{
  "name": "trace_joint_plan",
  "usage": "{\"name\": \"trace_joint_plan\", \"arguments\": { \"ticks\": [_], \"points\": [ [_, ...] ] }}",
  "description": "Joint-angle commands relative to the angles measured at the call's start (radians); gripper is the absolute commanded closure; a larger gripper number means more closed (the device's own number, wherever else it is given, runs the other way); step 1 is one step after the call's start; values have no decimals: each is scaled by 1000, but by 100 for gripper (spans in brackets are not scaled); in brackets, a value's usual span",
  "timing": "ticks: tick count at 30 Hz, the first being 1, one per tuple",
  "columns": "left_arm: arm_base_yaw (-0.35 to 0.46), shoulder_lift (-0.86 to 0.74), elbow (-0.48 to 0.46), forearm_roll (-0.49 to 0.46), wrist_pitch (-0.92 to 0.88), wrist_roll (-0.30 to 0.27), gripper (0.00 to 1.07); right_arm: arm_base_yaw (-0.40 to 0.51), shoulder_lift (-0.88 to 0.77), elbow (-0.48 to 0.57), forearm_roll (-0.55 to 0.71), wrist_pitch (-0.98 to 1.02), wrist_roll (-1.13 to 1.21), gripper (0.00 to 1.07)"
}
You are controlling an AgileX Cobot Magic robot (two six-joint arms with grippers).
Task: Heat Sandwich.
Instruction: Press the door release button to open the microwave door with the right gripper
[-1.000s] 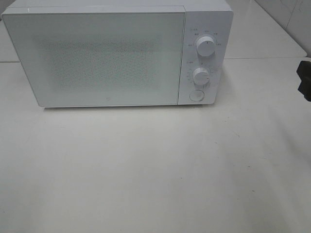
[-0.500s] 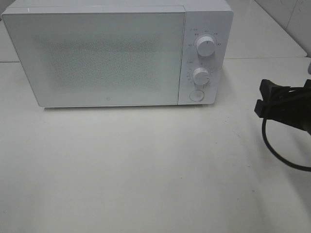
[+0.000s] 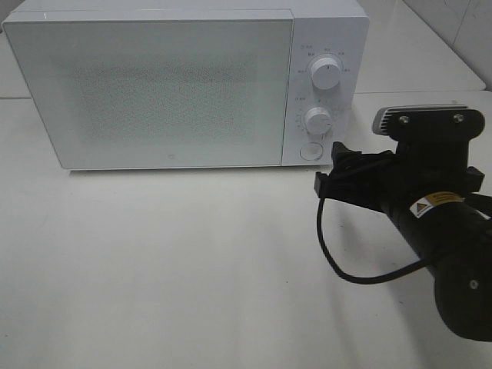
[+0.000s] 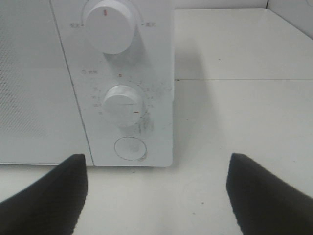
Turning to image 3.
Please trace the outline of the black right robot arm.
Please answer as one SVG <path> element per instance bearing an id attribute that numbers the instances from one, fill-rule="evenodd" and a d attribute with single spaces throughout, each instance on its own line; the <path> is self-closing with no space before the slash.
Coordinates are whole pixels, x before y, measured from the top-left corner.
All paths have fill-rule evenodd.
<path id="1" fill-rule="evenodd" d="M 491 201 L 479 196 L 483 175 L 467 164 L 465 143 L 405 144 L 365 154 L 333 145 L 333 168 L 317 173 L 314 190 L 327 199 L 387 215 L 417 261 L 379 276 L 348 274 L 325 241 L 335 274 L 353 284 L 382 284 L 427 269 L 445 325 L 473 341 L 491 339 Z"/>

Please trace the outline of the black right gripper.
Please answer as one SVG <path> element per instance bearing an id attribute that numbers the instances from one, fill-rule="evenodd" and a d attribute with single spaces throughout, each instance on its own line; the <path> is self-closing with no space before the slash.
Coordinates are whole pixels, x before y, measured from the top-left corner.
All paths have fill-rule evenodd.
<path id="1" fill-rule="evenodd" d="M 314 190 L 319 198 L 317 214 L 326 200 L 396 215 L 423 215 L 450 203 L 465 203 L 484 210 L 479 194 L 481 171 L 468 166 L 468 142 L 405 143 L 395 151 L 352 151 L 341 141 L 331 149 L 333 168 L 318 172 Z"/>

